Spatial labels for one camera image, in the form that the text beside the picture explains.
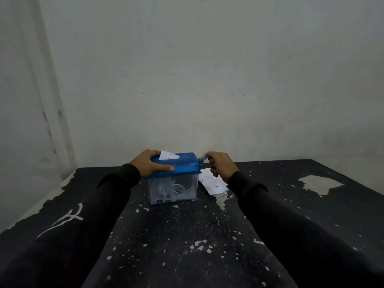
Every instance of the left hand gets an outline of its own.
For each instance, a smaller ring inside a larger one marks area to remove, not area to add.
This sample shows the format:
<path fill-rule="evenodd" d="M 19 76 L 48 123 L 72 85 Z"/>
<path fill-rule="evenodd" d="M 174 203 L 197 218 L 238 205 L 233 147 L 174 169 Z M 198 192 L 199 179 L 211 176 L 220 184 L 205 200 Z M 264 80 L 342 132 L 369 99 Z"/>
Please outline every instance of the left hand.
<path fill-rule="evenodd" d="M 151 157 L 159 155 L 160 153 L 160 150 L 146 149 L 135 157 L 130 164 L 134 165 L 139 170 L 142 178 L 148 177 L 154 172 L 174 172 L 175 167 L 172 165 L 161 165 L 151 161 Z"/>

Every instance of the white paper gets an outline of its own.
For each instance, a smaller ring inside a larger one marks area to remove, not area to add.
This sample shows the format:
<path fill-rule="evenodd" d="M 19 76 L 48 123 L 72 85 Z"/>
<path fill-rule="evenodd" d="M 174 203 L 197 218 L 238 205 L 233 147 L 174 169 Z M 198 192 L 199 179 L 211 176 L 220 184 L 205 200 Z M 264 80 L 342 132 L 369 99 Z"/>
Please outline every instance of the white paper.
<path fill-rule="evenodd" d="M 165 150 L 162 150 L 160 153 L 159 160 L 174 160 L 178 159 L 180 155 L 175 155 L 171 152 L 166 152 Z"/>
<path fill-rule="evenodd" d="M 210 168 L 200 170 L 202 174 L 199 174 L 199 181 L 205 189 L 207 189 L 208 193 L 212 196 L 221 196 L 228 192 L 227 184 L 223 181 L 223 179 L 218 176 L 215 176 L 211 173 Z"/>

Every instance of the black table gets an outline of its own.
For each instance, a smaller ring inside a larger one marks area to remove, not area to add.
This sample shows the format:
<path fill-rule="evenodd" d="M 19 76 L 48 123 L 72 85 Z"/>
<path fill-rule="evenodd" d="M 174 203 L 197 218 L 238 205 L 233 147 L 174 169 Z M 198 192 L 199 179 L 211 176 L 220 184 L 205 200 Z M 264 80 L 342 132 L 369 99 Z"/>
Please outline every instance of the black table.
<path fill-rule="evenodd" d="M 384 196 L 313 160 L 237 165 L 264 183 L 281 203 L 384 268 Z M 117 168 L 79 168 L 65 192 L 47 201 L 40 213 L 0 234 L 0 270 Z M 308 175 L 329 177 L 344 185 L 320 197 L 304 190 L 304 183 L 298 181 Z M 147 195 L 147 185 L 141 180 L 83 287 L 296 287 L 268 248 L 254 242 L 260 238 L 235 196 L 221 210 L 201 186 L 194 202 L 151 206 Z M 206 243 L 195 245 L 202 240 Z"/>

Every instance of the black sleeve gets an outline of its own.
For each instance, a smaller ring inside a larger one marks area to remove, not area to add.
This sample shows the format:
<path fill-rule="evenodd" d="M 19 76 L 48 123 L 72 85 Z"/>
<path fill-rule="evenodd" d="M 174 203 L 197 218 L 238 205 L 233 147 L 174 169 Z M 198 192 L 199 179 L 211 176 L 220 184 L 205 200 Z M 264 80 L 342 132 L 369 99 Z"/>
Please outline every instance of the black sleeve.
<path fill-rule="evenodd" d="M 319 225 L 285 207 L 240 171 L 228 188 L 265 245 L 299 287 L 384 287 L 384 273 Z"/>
<path fill-rule="evenodd" d="M 130 164 L 103 178 L 93 194 L 8 264 L 0 287 L 80 287 L 139 179 L 139 170 Z"/>

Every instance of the right hand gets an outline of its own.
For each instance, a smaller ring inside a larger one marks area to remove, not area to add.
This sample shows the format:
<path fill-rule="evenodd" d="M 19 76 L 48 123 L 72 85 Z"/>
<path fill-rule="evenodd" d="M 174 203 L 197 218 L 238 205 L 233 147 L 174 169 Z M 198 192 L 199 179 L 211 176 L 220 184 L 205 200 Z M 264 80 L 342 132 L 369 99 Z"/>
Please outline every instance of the right hand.
<path fill-rule="evenodd" d="M 233 160 L 225 152 L 208 152 L 211 173 L 217 178 L 218 175 L 228 184 L 229 178 L 239 169 Z"/>

